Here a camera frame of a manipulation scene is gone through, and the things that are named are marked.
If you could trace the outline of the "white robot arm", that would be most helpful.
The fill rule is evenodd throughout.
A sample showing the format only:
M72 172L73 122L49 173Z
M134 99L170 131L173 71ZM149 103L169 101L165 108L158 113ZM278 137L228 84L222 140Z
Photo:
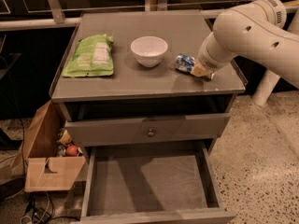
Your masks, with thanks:
M242 56L299 88L299 35L283 29L286 18L280 0L256 0L224 10L202 43L191 74L210 75Z

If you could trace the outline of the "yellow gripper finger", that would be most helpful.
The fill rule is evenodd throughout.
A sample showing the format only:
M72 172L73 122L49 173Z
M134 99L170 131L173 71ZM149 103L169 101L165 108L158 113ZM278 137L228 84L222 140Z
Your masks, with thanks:
M195 77L202 77L206 79L212 79L214 77L214 73L211 70L206 69L203 65L200 63L196 63L192 70L191 74Z

